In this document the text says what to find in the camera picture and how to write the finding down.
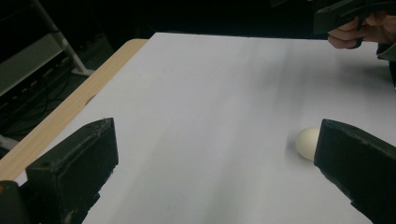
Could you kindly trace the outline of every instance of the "white surface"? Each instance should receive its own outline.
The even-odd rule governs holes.
[[[302,129],[296,137],[296,150],[304,158],[314,161],[319,138],[320,128],[309,127]]]
[[[375,50],[156,34],[49,148],[115,119],[120,164],[84,223],[369,224],[294,140],[335,119],[396,145]]]

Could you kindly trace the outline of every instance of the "wooden edge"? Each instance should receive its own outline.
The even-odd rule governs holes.
[[[15,180],[146,42],[146,39],[126,42],[9,151],[0,160],[0,180]]]

